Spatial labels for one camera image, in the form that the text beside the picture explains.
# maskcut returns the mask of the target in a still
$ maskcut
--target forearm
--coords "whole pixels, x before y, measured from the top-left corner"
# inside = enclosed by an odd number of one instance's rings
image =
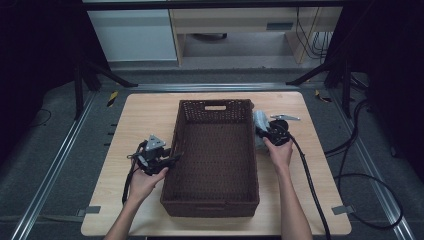
[[[311,229],[293,188],[288,167],[278,169],[277,176],[281,202],[281,238],[312,239]]]
[[[104,239],[127,239],[132,221],[143,200],[129,198]]]

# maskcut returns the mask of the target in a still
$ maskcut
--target brown wicker basket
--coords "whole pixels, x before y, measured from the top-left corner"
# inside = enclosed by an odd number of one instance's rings
[[[175,217],[250,217],[259,204],[250,100],[180,101],[161,203]]]

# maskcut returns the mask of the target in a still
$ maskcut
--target human arm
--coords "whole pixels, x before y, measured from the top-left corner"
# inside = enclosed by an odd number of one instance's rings
[[[134,172],[130,183],[128,200],[104,239],[118,240],[127,238],[139,207],[153,191],[156,184],[165,177],[167,171],[168,168],[164,168],[160,173],[152,176],[145,174],[140,169]]]
[[[281,239],[312,239],[311,228],[297,198],[290,176],[290,160],[293,152],[293,141],[281,146],[274,146],[267,138],[263,138],[269,149],[272,163],[277,173],[281,205]]]

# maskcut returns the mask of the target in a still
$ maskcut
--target light wooden tabletop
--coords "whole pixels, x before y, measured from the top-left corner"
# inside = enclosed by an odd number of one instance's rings
[[[334,215],[332,208],[342,205],[327,160],[311,117],[298,92],[220,92],[132,94],[128,97],[106,156],[90,206],[100,206],[98,214],[85,216],[81,231],[87,236],[104,236],[121,208],[125,179],[130,168],[127,155],[138,144],[155,134],[171,147],[179,100],[250,99],[255,110],[267,116],[286,114],[300,117],[288,121],[289,131],[306,155],[315,190],[331,234],[350,233],[346,214]],[[325,234],[314,204],[299,152],[293,148],[290,164],[292,180],[314,235]],[[260,203],[249,218],[177,218],[170,217],[159,202],[163,181],[140,207],[130,235],[141,236],[259,236],[280,235],[278,182],[266,151],[257,151]]]

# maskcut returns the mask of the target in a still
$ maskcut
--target human hand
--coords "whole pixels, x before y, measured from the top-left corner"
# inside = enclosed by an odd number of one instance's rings
[[[128,200],[143,201],[155,188],[156,184],[165,178],[168,168],[162,169],[158,174],[149,176],[145,174],[141,169],[137,169],[130,183],[130,194]]]
[[[268,147],[275,170],[277,172],[289,170],[291,155],[293,152],[293,141],[290,139],[287,143],[281,146],[275,146],[266,137],[263,138],[263,141]]]

